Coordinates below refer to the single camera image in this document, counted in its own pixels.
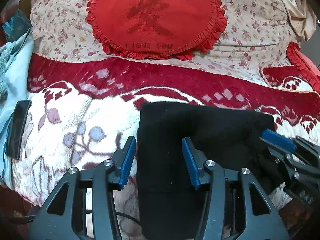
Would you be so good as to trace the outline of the teal bag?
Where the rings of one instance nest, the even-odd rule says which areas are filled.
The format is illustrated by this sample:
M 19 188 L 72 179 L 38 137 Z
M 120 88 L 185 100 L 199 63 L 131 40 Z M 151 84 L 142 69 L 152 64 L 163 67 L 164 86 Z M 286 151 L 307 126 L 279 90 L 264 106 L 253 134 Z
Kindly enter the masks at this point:
M 2 28 L 7 41 L 14 42 L 31 28 L 31 22 L 23 11 L 18 9 L 8 22 L 2 24 Z

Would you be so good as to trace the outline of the beige curtain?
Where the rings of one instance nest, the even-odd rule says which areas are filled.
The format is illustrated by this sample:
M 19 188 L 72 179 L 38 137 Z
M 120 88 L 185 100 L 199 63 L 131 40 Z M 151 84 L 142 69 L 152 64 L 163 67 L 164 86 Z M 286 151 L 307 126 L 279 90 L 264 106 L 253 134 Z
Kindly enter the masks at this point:
M 301 40 L 310 40 L 316 31 L 317 16 L 307 0 L 282 0 L 282 2 L 293 31 Z

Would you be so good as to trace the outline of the light blue fleece jacket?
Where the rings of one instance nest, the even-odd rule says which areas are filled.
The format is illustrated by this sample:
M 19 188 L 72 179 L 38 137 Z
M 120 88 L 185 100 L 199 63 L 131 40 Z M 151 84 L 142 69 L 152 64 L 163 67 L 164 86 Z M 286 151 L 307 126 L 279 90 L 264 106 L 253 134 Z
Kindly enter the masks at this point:
M 34 50 L 30 28 L 17 41 L 1 46 L 1 185 L 13 190 L 12 161 L 6 156 L 8 127 L 18 101 L 29 97 L 27 79 Z

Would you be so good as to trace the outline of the red and white blanket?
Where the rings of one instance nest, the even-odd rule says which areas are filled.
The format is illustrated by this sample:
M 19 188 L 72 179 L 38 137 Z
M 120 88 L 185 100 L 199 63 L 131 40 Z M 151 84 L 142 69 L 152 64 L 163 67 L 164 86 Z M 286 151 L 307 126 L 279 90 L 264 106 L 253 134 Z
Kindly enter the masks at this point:
M 261 68 L 257 80 L 247 81 L 204 66 L 118 57 L 67 63 L 34 54 L 27 87 L 31 107 L 12 180 L 34 205 L 43 204 L 67 168 L 95 166 L 135 135 L 144 102 L 255 110 L 272 115 L 282 135 L 319 141 L 319 89 L 293 65 Z

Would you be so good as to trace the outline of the red heart-shaped pillow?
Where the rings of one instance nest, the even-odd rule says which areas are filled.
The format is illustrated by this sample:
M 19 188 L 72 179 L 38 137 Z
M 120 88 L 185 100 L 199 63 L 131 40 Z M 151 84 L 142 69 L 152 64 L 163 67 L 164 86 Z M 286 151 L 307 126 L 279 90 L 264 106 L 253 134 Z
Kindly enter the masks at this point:
M 227 27 L 220 0 L 89 0 L 87 22 L 108 54 L 191 60 Z

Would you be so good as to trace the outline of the black smartphone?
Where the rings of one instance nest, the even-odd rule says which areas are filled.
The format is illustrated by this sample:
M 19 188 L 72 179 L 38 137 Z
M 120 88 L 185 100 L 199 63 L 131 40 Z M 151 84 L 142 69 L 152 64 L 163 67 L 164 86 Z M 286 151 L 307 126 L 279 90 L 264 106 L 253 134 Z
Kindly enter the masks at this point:
M 20 158 L 22 135 L 30 106 L 30 100 L 18 101 L 11 115 L 5 143 L 5 155 L 11 159 Z

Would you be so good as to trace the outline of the floral beige quilt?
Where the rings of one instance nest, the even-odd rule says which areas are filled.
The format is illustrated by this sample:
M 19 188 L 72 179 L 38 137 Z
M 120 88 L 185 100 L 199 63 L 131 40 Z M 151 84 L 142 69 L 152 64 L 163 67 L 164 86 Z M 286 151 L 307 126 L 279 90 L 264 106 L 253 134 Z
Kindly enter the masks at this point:
M 38 0 L 36 51 L 63 62 L 111 56 L 246 73 L 287 63 L 297 36 L 282 0 Z

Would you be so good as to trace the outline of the black pants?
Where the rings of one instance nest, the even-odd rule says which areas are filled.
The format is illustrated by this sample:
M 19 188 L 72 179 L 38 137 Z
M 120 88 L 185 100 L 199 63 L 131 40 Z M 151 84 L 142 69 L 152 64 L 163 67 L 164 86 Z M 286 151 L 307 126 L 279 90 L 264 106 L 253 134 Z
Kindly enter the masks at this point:
M 268 114 L 178 102 L 144 103 L 137 132 L 140 223 L 147 239 L 192 239 L 206 192 L 204 163 L 248 168 L 263 189 L 275 188 L 260 136 L 274 128 Z

